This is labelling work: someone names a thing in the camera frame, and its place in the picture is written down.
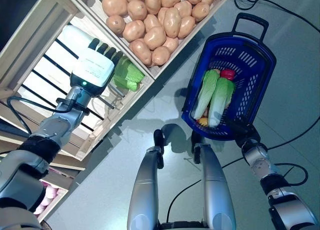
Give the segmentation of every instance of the robotic hand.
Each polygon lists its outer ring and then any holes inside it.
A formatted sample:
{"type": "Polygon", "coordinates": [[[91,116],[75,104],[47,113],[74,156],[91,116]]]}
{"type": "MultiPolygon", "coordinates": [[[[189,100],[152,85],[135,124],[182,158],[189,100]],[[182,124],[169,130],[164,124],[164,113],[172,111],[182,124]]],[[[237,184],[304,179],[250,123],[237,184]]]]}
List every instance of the robotic hand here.
{"type": "Polygon", "coordinates": [[[95,38],[79,56],[70,77],[71,90],[65,99],[57,99],[58,112],[43,120],[37,131],[0,162],[0,230],[42,229],[33,214],[45,196],[39,179],[89,114],[89,101],[105,90],[121,57],[116,54],[110,60],[114,51],[104,55],[108,45],[99,43],[95,38]]]}
{"type": "Polygon", "coordinates": [[[234,132],[235,142],[241,148],[245,161],[268,197],[269,213],[275,229],[318,230],[316,217],[271,163],[267,147],[260,142],[261,138],[252,123],[242,116],[234,121],[227,120],[227,124],[234,132]]]}

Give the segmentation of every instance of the rolling basket handle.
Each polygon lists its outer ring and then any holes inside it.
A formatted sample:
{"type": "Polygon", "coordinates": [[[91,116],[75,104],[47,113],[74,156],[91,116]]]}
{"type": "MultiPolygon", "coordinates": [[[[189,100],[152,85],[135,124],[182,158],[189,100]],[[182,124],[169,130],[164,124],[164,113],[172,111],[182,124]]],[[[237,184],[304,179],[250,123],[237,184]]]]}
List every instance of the rolling basket handle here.
{"type": "Polygon", "coordinates": [[[238,22],[239,22],[239,19],[245,19],[245,20],[249,20],[249,21],[252,21],[252,22],[255,22],[261,26],[263,26],[263,31],[262,31],[262,34],[260,36],[260,39],[258,40],[259,42],[262,42],[264,40],[264,37],[266,35],[266,32],[268,30],[268,27],[269,27],[269,23],[262,19],[261,17],[258,17],[258,16],[255,16],[255,15],[252,15],[252,14],[249,14],[249,13],[244,13],[244,12],[240,12],[237,16],[236,16],[236,20],[234,22],[234,25],[233,25],[233,28],[232,28],[232,31],[231,33],[232,34],[243,34],[241,32],[237,32],[236,31],[236,28],[238,26],[238,22]]]}

